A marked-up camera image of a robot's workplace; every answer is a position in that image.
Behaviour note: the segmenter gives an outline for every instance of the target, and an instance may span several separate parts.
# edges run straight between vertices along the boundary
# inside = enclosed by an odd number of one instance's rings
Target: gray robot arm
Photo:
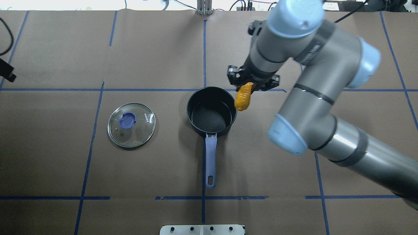
[[[274,74],[290,57],[306,65],[276,114],[269,139],[296,155],[314,150],[418,210],[418,162],[330,114],[345,87],[359,87],[374,74],[379,51],[324,20],[320,0],[280,0],[266,21],[250,25],[249,33],[247,60],[240,68],[228,68],[237,89],[246,82],[262,90],[277,86]]]

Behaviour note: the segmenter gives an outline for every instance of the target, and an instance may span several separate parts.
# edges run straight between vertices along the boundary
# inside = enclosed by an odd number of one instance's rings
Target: saucepan
[[[226,134],[237,116],[234,98],[222,88],[204,87],[192,94],[187,102],[187,118],[192,128],[203,138],[206,159],[206,187],[216,184],[217,137]]]

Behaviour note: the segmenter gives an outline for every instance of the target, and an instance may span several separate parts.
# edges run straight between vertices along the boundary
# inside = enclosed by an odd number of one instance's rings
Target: blue joint cap
[[[123,129],[129,129],[135,126],[136,116],[131,112],[126,112],[122,114],[122,117],[119,119],[119,125]]]
[[[280,0],[267,18],[277,36],[301,38],[317,30],[324,18],[321,0]]]
[[[282,115],[276,114],[275,116],[267,133],[268,138],[289,153],[302,155],[308,149],[308,144]]]
[[[349,88],[360,87],[375,74],[380,64],[380,52],[375,47],[368,44],[364,39],[358,37],[362,47],[362,57],[360,65],[353,80],[347,85]]]

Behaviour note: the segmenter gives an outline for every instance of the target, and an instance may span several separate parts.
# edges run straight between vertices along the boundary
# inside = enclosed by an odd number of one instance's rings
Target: yellow toy food
[[[238,111],[244,111],[250,105],[252,82],[247,82],[245,85],[240,87],[235,99],[235,108]]]

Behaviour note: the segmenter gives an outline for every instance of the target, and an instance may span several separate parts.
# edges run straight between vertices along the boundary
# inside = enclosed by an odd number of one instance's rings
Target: pot handle
[[[205,155],[206,155],[206,187],[212,189],[215,187],[216,179],[216,143],[218,138],[216,135],[206,135],[205,138]]]

